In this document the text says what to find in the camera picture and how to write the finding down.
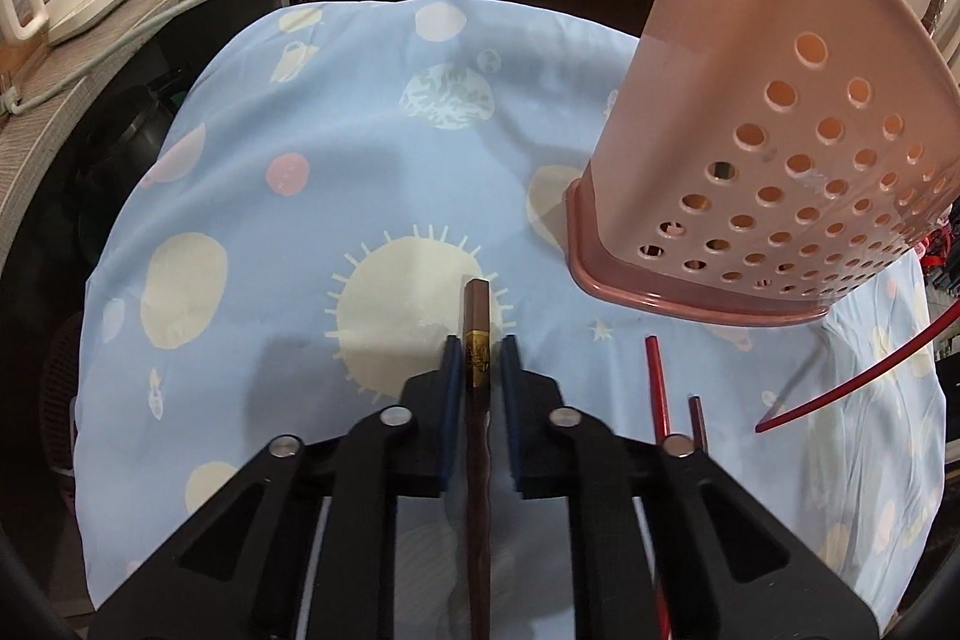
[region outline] pink plastic basket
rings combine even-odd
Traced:
[[[960,194],[960,92],[903,0],[656,0],[568,263],[608,301],[782,326],[909,252]]]

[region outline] metal screw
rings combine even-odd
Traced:
[[[664,439],[664,451],[674,458],[684,458],[696,450],[693,440],[686,434],[670,434]]]
[[[380,414],[380,422],[384,426],[403,426],[405,423],[410,423],[413,417],[414,413],[411,413],[407,408],[392,407],[383,410],[383,413]]]
[[[296,456],[300,446],[301,442],[299,439],[291,437],[290,434],[282,434],[280,437],[275,437],[270,443],[270,455],[276,456],[277,458]]]
[[[556,408],[555,410],[551,410],[550,413],[550,423],[562,429],[571,429],[579,424],[582,419],[582,415],[580,415],[577,410],[573,410],[573,408]]]

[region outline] blue fabric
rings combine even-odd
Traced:
[[[483,275],[525,365],[647,441],[657,335],[674,429],[699,394],[714,458],[887,621],[944,480],[929,349],[815,415],[752,428],[928,324],[917,260],[784,329],[585,295],[560,198],[636,44],[544,10],[416,0],[281,10],[217,55],[88,285],[75,463],[94,603],[271,437],[337,437],[435,367],[464,280]],[[565,506],[512,493],[493,404],[493,634],[570,637]],[[459,467],[443,501],[401,505],[398,638],[467,636],[462,505]]]

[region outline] red straw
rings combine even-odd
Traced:
[[[787,410],[786,413],[776,415],[769,420],[760,421],[755,428],[755,432],[757,432],[757,434],[769,432],[770,429],[776,429],[776,427],[790,423],[790,421],[795,421],[797,418],[802,418],[810,413],[816,413],[820,408],[827,407],[830,403],[836,402],[838,399],[843,399],[848,394],[853,393],[853,391],[862,389],[862,387],[866,386],[870,381],[876,380],[880,375],[889,372],[903,360],[909,359],[915,352],[925,346],[926,343],[937,338],[941,332],[947,330],[947,327],[949,327],[954,320],[958,319],[958,317],[960,317],[960,301],[950,305],[949,310],[918,333],[918,335],[906,343],[904,347],[895,350],[889,356],[885,357],[884,360],[870,367],[866,372],[861,372],[856,378],[846,381],[842,386],[837,386],[835,389],[827,391],[827,393],[818,396],[806,404],[800,405],[799,408],[793,408],[793,410]],[[650,345],[648,344],[647,355],[649,356],[649,354]]]
[[[656,444],[664,444],[670,435],[670,411],[666,405],[666,385],[664,384],[664,365],[659,357],[659,343],[655,336],[648,336],[647,368],[650,371],[650,407],[654,414],[654,435]]]

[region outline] star pattern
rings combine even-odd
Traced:
[[[593,332],[594,342],[597,342],[599,339],[613,339],[613,329],[602,320],[594,321],[589,329]]]

